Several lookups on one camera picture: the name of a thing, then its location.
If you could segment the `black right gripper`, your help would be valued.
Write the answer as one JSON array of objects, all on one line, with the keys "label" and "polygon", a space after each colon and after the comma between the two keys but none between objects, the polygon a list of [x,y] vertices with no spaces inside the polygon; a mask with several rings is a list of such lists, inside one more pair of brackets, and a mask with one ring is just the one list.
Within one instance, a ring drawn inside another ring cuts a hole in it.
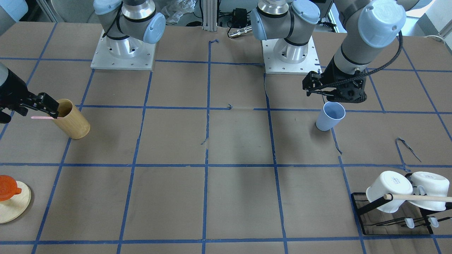
[{"label": "black right gripper", "polygon": [[37,95],[28,91],[26,83],[10,69],[0,70],[0,122],[7,124],[11,121],[11,116],[3,112],[8,108],[16,111],[22,116],[26,116],[28,109],[43,111],[50,117],[57,119],[59,116],[59,103],[47,93]]}]

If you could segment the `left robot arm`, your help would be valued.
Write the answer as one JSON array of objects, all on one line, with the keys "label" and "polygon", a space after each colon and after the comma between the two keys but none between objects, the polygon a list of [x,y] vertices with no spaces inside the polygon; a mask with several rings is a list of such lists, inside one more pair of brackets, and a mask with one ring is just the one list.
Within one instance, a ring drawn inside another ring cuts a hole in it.
[{"label": "left robot arm", "polygon": [[[389,66],[402,51],[401,29],[405,8],[396,0],[334,1],[346,38],[323,73],[310,71],[302,88],[326,96],[329,102],[362,103],[367,99],[366,78]],[[260,0],[250,14],[256,39],[278,40],[279,59],[295,64],[304,57],[289,58],[293,50],[305,53],[321,11],[310,0]]]}]

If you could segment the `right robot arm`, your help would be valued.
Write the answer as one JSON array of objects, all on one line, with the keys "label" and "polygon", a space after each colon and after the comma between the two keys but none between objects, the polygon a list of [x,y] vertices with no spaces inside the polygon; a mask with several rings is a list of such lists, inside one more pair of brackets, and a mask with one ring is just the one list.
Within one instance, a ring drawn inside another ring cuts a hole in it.
[{"label": "right robot arm", "polygon": [[[103,27],[91,68],[152,70],[155,45],[165,30],[165,17],[152,0],[95,0],[94,11]],[[47,93],[31,93],[26,83],[1,65],[1,110],[26,116],[29,109],[50,118],[63,115],[63,103]]]}]

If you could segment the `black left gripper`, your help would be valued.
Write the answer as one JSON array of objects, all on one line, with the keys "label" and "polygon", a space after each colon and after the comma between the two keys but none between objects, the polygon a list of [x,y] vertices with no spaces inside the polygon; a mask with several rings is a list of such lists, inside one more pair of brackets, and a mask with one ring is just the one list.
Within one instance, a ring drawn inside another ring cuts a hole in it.
[{"label": "black left gripper", "polygon": [[307,96],[323,95],[323,103],[362,103],[367,99],[366,76],[366,71],[342,72],[331,60],[323,73],[310,71],[302,81],[302,88],[307,90]]}]

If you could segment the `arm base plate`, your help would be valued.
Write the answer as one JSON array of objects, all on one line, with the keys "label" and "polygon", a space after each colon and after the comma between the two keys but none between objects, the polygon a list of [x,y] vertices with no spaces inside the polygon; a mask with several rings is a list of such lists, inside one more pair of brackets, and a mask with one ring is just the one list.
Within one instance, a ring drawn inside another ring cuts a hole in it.
[{"label": "arm base plate", "polygon": [[294,46],[284,39],[262,40],[266,74],[308,74],[321,72],[313,38],[303,46]]},{"label": "arm base plate", "polygon": [[129,37],[113,40],[100,34],[90,67],[108,70],[152,71],[156,45]]}]

